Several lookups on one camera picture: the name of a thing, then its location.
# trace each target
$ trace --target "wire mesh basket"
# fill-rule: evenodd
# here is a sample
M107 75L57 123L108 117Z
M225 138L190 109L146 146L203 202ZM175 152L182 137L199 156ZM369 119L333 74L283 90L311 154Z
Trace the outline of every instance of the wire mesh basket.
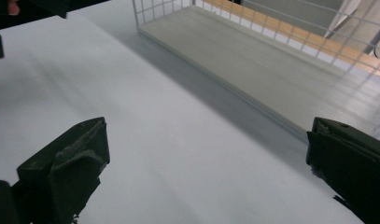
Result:
M347 73L360 69L380 76L380 16L379 21L373 18L380 10L380 1L363 1L366 3L360 0L330 3L321 0L236 0L235 3L133 0L133 3L137 26L195 5L336 65Z

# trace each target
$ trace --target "white table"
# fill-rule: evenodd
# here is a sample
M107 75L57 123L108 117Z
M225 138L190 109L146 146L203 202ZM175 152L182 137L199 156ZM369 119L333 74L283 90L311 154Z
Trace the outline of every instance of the white table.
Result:
M104 116L111 164L79 223L361 223L305 164L307 145L140 38L111 1L0 31L0 179Z

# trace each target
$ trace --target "wire grid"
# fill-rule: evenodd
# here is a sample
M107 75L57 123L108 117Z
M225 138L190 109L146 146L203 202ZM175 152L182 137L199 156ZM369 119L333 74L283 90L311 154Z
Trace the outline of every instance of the wire grid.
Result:
M242 0L241 5L244 7L227 0L133 0L133 3L137 26L195 5L339 66L347 73L360 70L371 75L380 75L380 58L374 57L376 52L380 54L380 22L368 19L379 0L368 0L370 4L362 17L356 16L353 11L345 12L351 1L343 0L339 3L341 5L335 4L335 8L324 4L325 1L320 1L320 4L315 3L315 0L280 1L281 4L273 6L268 0ZM312 17L305 18L306 13ZM329 24L318 22L323 15L330 15ZM331 26L338 21L349 20L356 24L349 34ZM372 40L354 37L361 25L373 27ZM329 36L332 35L340 36L343 41L331 41ZM356 42L363 49L350 48L349 42Z

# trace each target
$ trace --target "table surface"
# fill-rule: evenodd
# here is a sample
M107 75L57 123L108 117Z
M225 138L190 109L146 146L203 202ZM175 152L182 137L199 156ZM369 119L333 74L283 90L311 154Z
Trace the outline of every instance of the table surface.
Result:
M79 223L361 223L307 145L136 32L114 0L0 34L0 179L104 116L111 163Z

